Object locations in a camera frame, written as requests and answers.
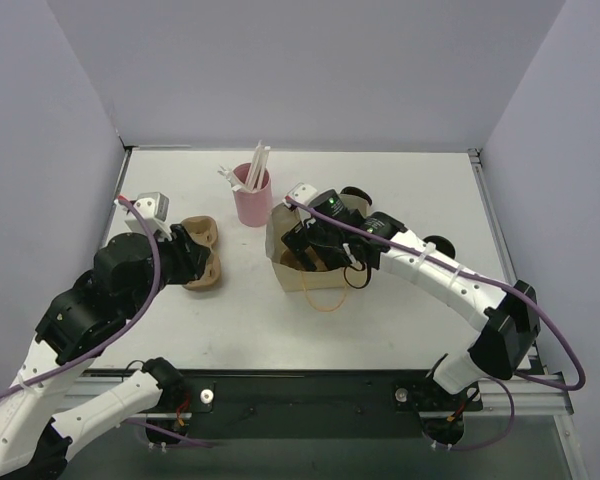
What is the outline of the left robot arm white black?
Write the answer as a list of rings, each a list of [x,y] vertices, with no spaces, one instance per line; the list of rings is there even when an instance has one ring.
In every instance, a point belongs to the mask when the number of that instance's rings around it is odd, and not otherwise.
[[[77,409],[56,411],[98,350],[144,314],[162,288],[200,279],[210,255],[180,224],[163,241],[117,235],[95,254],[92,269],[51,302],[14,393],[0,401],[0,478],[56,479],[82,448],[120,422],[186,401],[183,375],[158,357]]]

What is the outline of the brown cardboard cup carrier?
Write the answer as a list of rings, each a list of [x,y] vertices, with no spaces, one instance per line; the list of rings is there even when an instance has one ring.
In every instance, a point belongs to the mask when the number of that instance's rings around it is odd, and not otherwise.
[[[313,269],[308,268],[307,262],[299,260],[290,250],[286,249],[280,258],[279,263],[289,268],[305,271],[305,272],[327,272],[329,268],[325,263],[317,256],[316,252],[309,248],[306,252],[306,257],[311,264],[314,265]]]

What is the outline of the brown paper bag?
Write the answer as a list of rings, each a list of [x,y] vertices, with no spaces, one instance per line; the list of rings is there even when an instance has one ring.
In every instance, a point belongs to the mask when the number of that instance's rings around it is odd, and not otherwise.
[[[270,260],[274,274],[286,293],[302,292],[311,308],[321,313],[335,312],[345,303],[347,296],[354,288],[347,283],[350,280],[355,287],[361,287],[366,273],[353,268],[345,270],[336,268],[329,270],[310,247],[306,254],[316,266],[315,271],[308,271],[292,254],[282,241],[289,230],[293,231],[301,221],[298,210],[291,211],[283,203],[271,210],[265,230],[265,254]],[[330,305],[317,302],[313,296],[316,290],[335,289],[339,292],[337,301]]]

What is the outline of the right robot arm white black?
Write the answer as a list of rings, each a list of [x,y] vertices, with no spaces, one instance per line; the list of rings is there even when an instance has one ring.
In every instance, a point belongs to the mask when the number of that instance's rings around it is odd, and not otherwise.
[[[425,380],[423,394],[430,405],[448,406],[483,377],[514,376],[540,332],[532,286],[481,276],[394,217],[381,211],[364,215],[346,206],[335,190],[318,193],[300,184],[283,204],[301,213],[283,241],[306,269],[316,268],[307,254],[313,250],[329,269],[357,266],[366,274],[394,275],[451,308],[475,330],[468,346],[444,354]]]

